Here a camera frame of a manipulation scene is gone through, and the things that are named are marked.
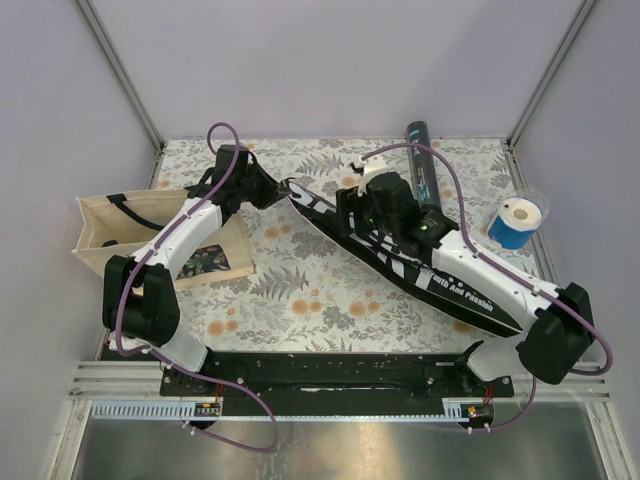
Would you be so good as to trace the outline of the black shuttlecock tube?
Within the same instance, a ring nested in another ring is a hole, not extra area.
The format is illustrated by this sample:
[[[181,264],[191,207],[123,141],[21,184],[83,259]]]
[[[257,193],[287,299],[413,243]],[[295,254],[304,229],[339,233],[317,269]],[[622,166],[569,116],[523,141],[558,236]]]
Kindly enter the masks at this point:
[[[405,139],[411,144],[431,146],[427,123],[414,121],[406,127]],[[408,149],[411,182],[422,212],[441,208],[438,179],[432,154],[420,148]]]

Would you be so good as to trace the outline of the black sport racket cover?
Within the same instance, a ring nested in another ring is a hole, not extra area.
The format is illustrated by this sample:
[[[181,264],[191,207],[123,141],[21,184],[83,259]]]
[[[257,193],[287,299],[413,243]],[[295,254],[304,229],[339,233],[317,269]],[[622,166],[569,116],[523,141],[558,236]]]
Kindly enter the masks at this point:
[[[324,237],[348,251],[411,297],[487,333],[511,337],[523,328],[504,309],[452,274],[435,270],[400,252],[391,237],[374,230],[361,237],[333,231],[336,207],[286,179],[288,200]]]

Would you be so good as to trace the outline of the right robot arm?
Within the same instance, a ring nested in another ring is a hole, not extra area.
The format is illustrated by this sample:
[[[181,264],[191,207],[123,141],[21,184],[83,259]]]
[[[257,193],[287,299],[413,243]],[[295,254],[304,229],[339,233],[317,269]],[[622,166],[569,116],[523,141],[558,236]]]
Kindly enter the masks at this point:
[[[412,295],[445,299],[430,287],[443,279],[506,314],[498,340],[473,348],[467,363],[456,369],[462,393],[478,395],[491,380],[516,368],[552,385],[580,372],[576,364],[595,339],[590,298],[582,286],[529,277],[481,249],[440,209],[422,212],[395,172],[338,190],[336,204],[339,239],[372,254],[374,266]]]

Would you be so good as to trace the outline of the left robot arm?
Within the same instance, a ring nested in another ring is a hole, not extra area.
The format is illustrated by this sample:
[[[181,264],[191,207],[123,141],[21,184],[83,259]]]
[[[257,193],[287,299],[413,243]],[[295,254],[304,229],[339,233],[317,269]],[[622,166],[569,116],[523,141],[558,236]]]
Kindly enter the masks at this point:
[[[216,162],[187,188],[187,199],[166,226],[128,256],[105,265],[103,325],[115,334],[122,356],[148,352],[178,369],[196,395],[216,386],[217,372],[205,363],[207,348],[181,324],[174,281],[187,260],[212,234],[249,203],[264,210],[289,193],[244,146],[223,145]]]

